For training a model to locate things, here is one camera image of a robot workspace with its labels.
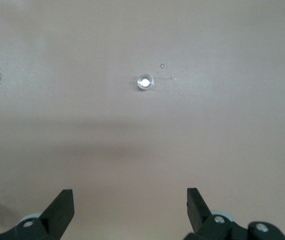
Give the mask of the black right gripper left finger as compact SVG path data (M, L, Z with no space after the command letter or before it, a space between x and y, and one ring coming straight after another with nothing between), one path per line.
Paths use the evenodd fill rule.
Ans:
M27 218L0 233L0 240L59 240L74 214L73 190L64 189L39 217Z

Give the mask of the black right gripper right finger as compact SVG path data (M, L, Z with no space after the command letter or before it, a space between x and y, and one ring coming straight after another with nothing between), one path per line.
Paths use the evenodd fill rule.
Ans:
M187 189L187 215L193 229L186 240L285 240L275 225L253 221L247 228L222 214L213 214L197 188Z

